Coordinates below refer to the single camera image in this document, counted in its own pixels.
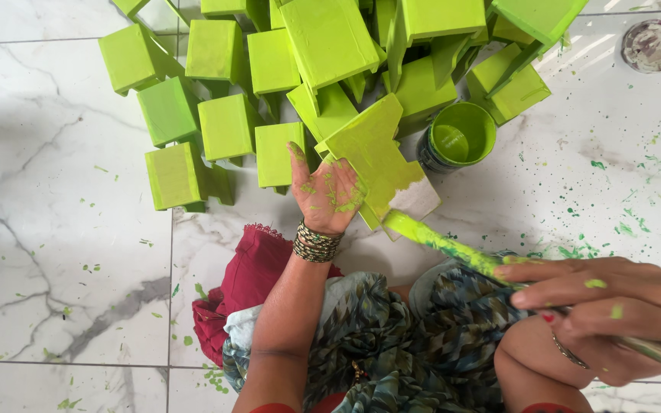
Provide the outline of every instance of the paint bucket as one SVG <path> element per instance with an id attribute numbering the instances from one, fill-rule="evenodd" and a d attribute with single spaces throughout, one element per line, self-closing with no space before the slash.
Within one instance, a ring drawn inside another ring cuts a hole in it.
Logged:
<path id="1" fill-rule="evenodd" d="M 459 102 L 440 111 L 417 142 L 417 160 L 436 174 L 477 164 L 497 140 L 493 118 L 482 107 Z"/>

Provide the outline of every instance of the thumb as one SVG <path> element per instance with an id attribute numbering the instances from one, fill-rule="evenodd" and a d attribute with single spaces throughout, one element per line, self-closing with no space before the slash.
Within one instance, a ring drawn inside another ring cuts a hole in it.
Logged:
<path id="1" fill-rule="evenodd" d="M 287 143 L 289 161 L 292 166 L 292 185 L 302 185 L 310 180 L 308 161 L 302 148 L 295 142 Z"/>

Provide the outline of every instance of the bracelet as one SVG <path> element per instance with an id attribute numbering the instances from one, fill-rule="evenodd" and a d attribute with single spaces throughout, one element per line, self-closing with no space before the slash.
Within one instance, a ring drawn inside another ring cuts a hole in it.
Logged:
<path id="1" fill-rule="evenodd" d="M 298 234 L 295 235 L 292 250 L 295 255 L 306 261 L 329 262 L 333 260 L 335 253 L 338 252 L 344 234 L 337 237 L 318 234 L 305 226 L 305 218 L 303 218 L 298 225 Z"/>
<path id="2" fill-rule="evenodd" d="M 573 354 L 572 351 L 570 351 L 567 348 L 563 347 L 563 345 L 559 341 L 557 341 L 557 336 L 555 335 L 555 332 L 552 333 L 552 339 L 555 341 L 555 345 L 557 346 L 557 350 L 560 350 L 560 352 L 565 357 L 568 357 L 568 360 L 572 361 L 573 364 L 578 364 L 580 367 L 584 368 L 585 370 L 590 370 L 591 369 L 588 366 L 588 364 L 585 363 L 585 361 L 582 361 L 581 359 L 579 359 L 578 356 Z"/>

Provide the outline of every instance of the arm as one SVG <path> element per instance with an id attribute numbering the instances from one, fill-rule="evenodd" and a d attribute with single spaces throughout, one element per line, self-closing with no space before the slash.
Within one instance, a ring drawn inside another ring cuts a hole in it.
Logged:
<path id="1" fill-rule="evenodd" d="M 324 161 L 309 174 L 297 145 L 288 146 L 292 162 L 292 194 L 305 215 L 305 225 L 328 236 L 342 234 L 353 218 L 358 197 L 356 174 L 345 159 Z M 335 197 L 327 196 L 331 192 Z M 302 411 L 308 354 L 323 305 L 330 262 L 309 262 L 295 254 L 259 313 L 252 337 L 251 362 L 235 413 L 248 413 L 271 403 Z"/>

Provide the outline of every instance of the hand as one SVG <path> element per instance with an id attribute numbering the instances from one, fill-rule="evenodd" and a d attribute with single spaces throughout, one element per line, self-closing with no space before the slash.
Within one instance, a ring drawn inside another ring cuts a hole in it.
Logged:
<path id="1" fill-rule="evenodd" d="M 623 386 L 661 374 L 661 364 L 614 344 L 609 336 L 661 341 L 661 268 L 621 257 L 533 260 L 496 268 L 506 281 L 539 281 L 512 295 L 537 309 L 558 341 L 606 384 Z M 546 308 L 573 305 L 564 317 Z"/>
<path id="2" fill-rule="evenodd" d="M 361 207 L 366 188 L 345 159 L 328 155 L 312 175 L 305 154 L 289 142 L 292 194 L 312 231 L 334 237 L 342 234 Z"/>

